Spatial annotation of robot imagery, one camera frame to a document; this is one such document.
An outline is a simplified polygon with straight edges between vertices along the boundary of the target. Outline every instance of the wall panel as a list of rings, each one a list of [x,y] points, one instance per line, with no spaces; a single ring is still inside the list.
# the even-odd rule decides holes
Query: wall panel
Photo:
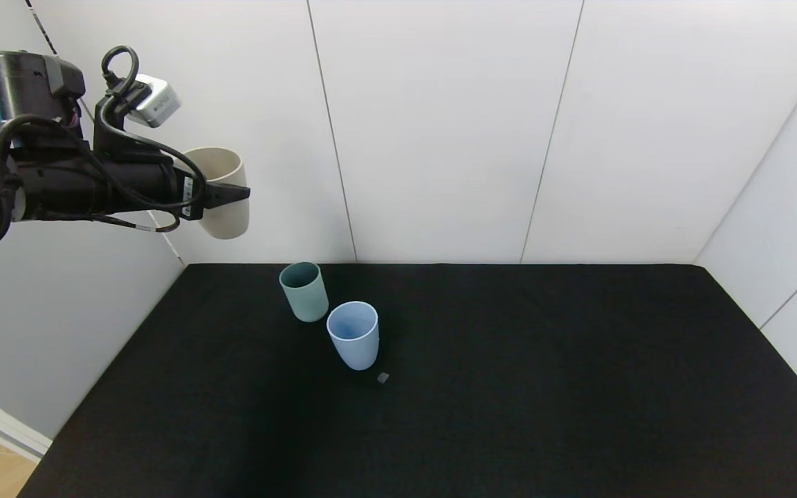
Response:
[[[797,101],[797,1],[587,0],[525,262],[692,262]]]
[[[797,289],[797,107],[697,264],[758,326]]]
[[[580,2],[311,2],[361,261],[518,262]]]

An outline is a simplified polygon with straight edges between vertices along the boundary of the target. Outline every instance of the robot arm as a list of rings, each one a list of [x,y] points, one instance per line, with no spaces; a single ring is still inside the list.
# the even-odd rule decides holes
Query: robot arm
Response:
[[[132,59],[125,78],[108,69],[121,53]],[[180,107],[167,82],[139,75],[137,68],[129,47],[104,57],[109,90],[95,108],[92,150],[79,120],[82,72],[56,57],[0,51],[0,240],[13,221],[25,220],[170,231],[180,218],[199,220],[203,209],[248,198],[248,188],[208,183],[179,151],[124,130],[126,117],[157,127]],[[171,156],[190,172],[175,167]],[[174,223],[153,229],[111,216],[142,210],[170,212]]]

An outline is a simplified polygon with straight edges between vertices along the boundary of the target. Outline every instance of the wall seam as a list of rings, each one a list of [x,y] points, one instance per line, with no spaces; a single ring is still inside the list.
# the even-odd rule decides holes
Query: wall seam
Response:
[[[313,22],[313,6],[306,0],[306,11],[309,13],[309,28],[313,33],[313,47],[315,48],[315,60],[319,65],[319,77],[322,78],[322,95],[325,98],[325,111],[328,113],[328,125],[331,129],[331,142],[334,145],[334,158],[338,164],[338,175],[340,176],[340,189],[344,196],[344,208],[346,210],[346,223],[349,225],[349,239],[352,242],[352,256],[358,262],[358,250],[355,247],[355,236],[352,233],[352,217],[349,212],[349,201],[346,198],[346,185],[342,179],[342,167],[340,166],[340,154],[338,152],[338,139],[334,135],[334,120],[331,119],[331,107],[328,102],[328,89],[325,88],[325,73],[322,69],[322,56],[319,54],[319,41],[315,36],[315,23]]]
[[[565,67],[565,75],[562,80],[562,89],[559,91],[559,100],[556,103],[556,116],[553,117],[553,126],[549,130],[549,140],[547,140],[547,152],[543,157],[543,167],[540,168],[540,180],[537,182],[537,193],[534,194],[534,204],[531,206],[531,217],[528,218],[528,230],[524,233],[524,243],[522,244],[522,255],[518,259],[518,264],[524,261],[524,253],[528,250],[528,238],[531,236],[531,227],[534,224],[534,212],[537,211],[537,201],[540,199],[540,188],[543,186],[543,176],[547,170],[547,160],[549,158],[549,151],[553,146],[553,136],[556,134],[556,124],[559,122],[559,111],[562,110],[562,99],[564,98],[564,89],[567,85],[567,74],[570,72],[571,60],[574,57],[574,47],[576,46],[576,35],[580,32],[580,21],[583,19],[583,8],[586,0],[580,2],[580,12],[576,16],[576,27],[574,28],[574,38],[570,42],[570,51],[567,53],[567,65]]]
[[[699,261],[700,256],[702,256],[703,252],[706,251],[706,247],[709,247],[709,243],[711,243],[712,239],[715,238],[715,234],[718,233],[718,230],[721,230],[722,225],[724,225],[725,221],[727,221],[728,217],[731,215],[731,212],[733,212],[734,208],[737,207],[737,204],[739,204],[740,199],[743,198],[743,192],[745,192],[746,189],[749,189],[750,184],[752,184],[753,179],[755,179],[755,177],[758,174],[758,170],[761,169],[762,166],[764,165],[764,161],[766,160],[766,158],[768,158],[769,152],[771,152],[771,149],[773,149],[774,145],[777,144],[778,139],[780,138],[781,135],[783,135],[783,132],[785,132],[785,129],[789,126],[789,122],[791,120],[791,117],[793,117],[795,115],[795,113],[797,113],[797,101],[795,101],[795,105],[793,105],[791,107],[791,111],[789,111],[789,115],[785,118],[785,120],[783,120],[783,124],[777,130],[777,135],[774,136],[773,140],[771,140],[771,144],[768,145],[768,148],[765,149],[761,160],[758,161],[758,165],[755,166],[755,169],[752,170],[752,174],[750,174],[749,179],[747,179],[746,183],[743,184],[743,188],[740,189],[739,192],[737,192],[737,196],[736,196],[736,198],[733,199],[733,203],[731,203],[731,207],[729,207],[728,210],[724,212],[724,216],[722,216],[721,221],[718,221],[718,224],[715,225],[715,228],[712,229],[712,233],[709,234],[709,237],[706,239],[706,243],[703,243],[703,246],[700,247],[699,252],[697,252],[697,256],[693,259],[693,261],[691,261],[692,264],[696,264],[697,261]]]

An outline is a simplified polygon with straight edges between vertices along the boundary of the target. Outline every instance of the label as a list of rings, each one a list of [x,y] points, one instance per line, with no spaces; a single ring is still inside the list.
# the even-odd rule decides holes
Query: label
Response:
[[[192,199],[192,178],[186,176],[183,179],[183,202],[189,201],[190,199]],[[189,216],[192,212],[191,205],[184,205],[181,212],[184,216]]]

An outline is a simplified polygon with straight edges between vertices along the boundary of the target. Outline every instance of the green cup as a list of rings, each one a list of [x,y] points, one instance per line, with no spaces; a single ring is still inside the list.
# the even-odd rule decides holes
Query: green cup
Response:
[[[309,261],[292,264],[282,269],[279,284],[301,322],[315,322],[328,314],[328,293],[319,265]]]

